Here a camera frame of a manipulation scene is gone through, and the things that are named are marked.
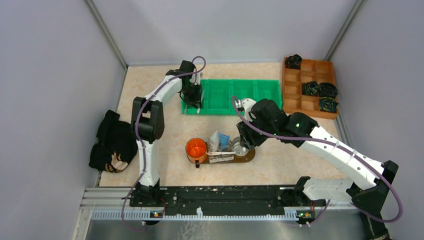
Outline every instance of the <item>wooden organizer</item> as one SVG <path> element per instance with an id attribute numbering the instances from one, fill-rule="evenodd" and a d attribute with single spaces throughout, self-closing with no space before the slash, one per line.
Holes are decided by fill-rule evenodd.
<path id="1" fill-rule="evenodd" d="M 282 62 L 282 109 L 288 114 L 301 112 L 310 117 L 335 119 L 339 110 L 337 112 L 321 111 L 320 97 L 302 95 L 302 83 L 316 81 L 318 84 L 331 83 L 336 86 L 333 63 L 302 59 L 299 70 L 286 68 L 285 62 L 286 57 Z"/>

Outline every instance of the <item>black cloth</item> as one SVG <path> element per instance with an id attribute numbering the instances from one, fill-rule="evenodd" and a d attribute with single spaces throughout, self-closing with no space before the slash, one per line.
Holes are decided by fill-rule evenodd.
<path id="1" fill-rule="evenodd" d="M 128 122 L 119 121 L 120 115 L 108 110 L 97 130 L 96 143 L 90 154 L 89 166 L 112 173 L 122 172 L 137 154 L 136 135 Z"/>
<path id="2" fill-rule="evenodd" d="M 287 69 L 301 69 L 302 57 L 298 54 L 285 59 L 284 65 Z"/>

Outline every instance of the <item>green compartment tray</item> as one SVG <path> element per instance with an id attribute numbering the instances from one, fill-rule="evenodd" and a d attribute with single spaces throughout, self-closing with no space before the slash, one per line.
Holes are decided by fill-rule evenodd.
<path id="1" fill-rule="evenodd" d="M 282 108 L 283 100 L 278 80 L 246 80 L 246 79 L 202 79 L 204 91 L 200 115 L 236 115 L 231 104 L 231 97 L 238 99 L 250 98 L 255 101 L 262 99 L 274 100 Z M 188 115 L 197 115 L 198 109 L 187 106 L 181 101 L 181 111 Z"/>

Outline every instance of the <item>orange cup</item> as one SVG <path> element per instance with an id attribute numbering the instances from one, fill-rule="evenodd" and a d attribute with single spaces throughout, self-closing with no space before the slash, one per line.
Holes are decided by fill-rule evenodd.
<path id="1" fill-rule="evenodd" d="M 203 163 L 206 160 L 207 147 L 205 141 L 200 138 L 192 138 L 185 145 L 185 152 L 187 153 L 187 158 L 192 163 L 198 161 L 199 164 Z"/>

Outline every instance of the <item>white wall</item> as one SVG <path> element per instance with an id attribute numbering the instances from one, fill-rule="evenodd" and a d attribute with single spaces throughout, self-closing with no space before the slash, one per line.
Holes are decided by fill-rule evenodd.
<path id="1" fill-rule="evenodd" d="M 69 239 L 123 69 L 82 0 L 0 1 L 0 239 Z"/>
<path id="2" fill-rule="evenodd" d="M 323 59 L 355 0 L 95 0 L 129 65 Z"/>
<path id="3" fill-rule="evenodd" d="M 423 239 L 424 1 L 367 1 L 332 59 L 340 108 L 360 152 L 399 165 L 393 239 Z M 398 211 L 392 197 L 384 217 Z"/>

